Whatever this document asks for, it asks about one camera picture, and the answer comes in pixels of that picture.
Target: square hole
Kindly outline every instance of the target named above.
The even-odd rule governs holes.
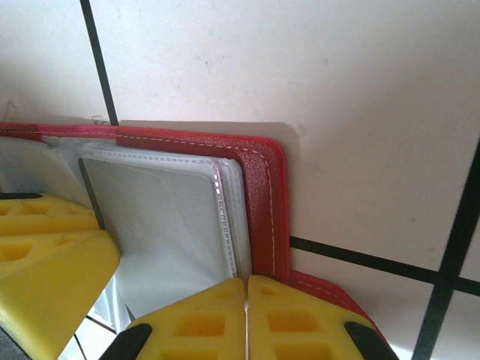
[[[271,332],[318,332],[315,316],[306,310],[271,310],[268,312]]]
[[[189,313],[181,321],[175,335],[198,337],[222,336],[225,332],[226,318],[224,313]]]
[[[217,360],[217,358],[217,350],[171,349],[165,350],[161,360]]]
[[[0,262],[20,260],[29,255],[32,247],[31,242],[0,244]]]
[[[279,343],[275,345],[277,360],[335,360],[327,344]]]

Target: white surface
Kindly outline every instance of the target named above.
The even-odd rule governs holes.
[[[92,7],[120,119],[283,123],[293,235],[438,269],[480,132],[480,3]]]
[[[467,278],[474,281],[480,281],[480,231],[479,225],[475,230],[475,234],[472,238],[472,243],[468,253],[466,253],[466,259],[463,263],[463,268],[460,273],[462,278]]]
[[[238,276],[247,280],[252,273],[250,241],[248,237],[247,212],[245,208],[245,193],[243,186],[242,168],[235,160],[217,157],[193,156],[185,154],[173,154],[162,151],[149,151],[145,149],[127,148],[113,144],[105,144],[104,142],[91,142],[84,147],[84,153],[90,155],[97,154],[99,158],[118,162],[113,155],[118,152],[127,155],[135,155],[147,167],[160,166],[164,169],[181,170],[191,173],[192,170],[208,169],[207,175],[216,178],[220,176],[220,181],[214,184],[218,187],[220,193],[216,197],[224,203],[225,206],[218,208],[219,213],[226,209],[226,219],[230,230],[230,240],[228,248],[233,248],[232,261],[235,262]]]
[[[64,157],[69,154],[65,149],[53,150],[42,142],[0,136],[0,189],[11,193],[45,193],[91,207],[83,180],[69,167],[72,164],[76,167],[77,162]]]
[[[410,360],[428,305],[430,284],[292,249],[293,268],[340,285],[395,346]]]
[[[433,351],[435,360],[473,360],[480,354],[480,298],[454,292]]]
[[[105,160],[87,154],[85,168],[105,230],[121,250],[118,289],[135,317],[236,276],[211,165],[191,164],[190,172],[182,172],[137,155]]]
[[[108,119],[79,1],[0,0],[0,23],[0,111],[13,101],[14,121]]]

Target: yellow foam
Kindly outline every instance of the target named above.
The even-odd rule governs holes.
[[[95,214],[50,195],[0,201],[0,236],[98,230]]]
[[[0,237],[0,326],[34,360],[57,359],[118,264],[100,230]]]
[[[241,279],[140,317],[153,331],[137,360],[245,360],[245,291]]]
[[[250,360],[363,360],[344,328],[363,316],[259,275],[248,298]]]

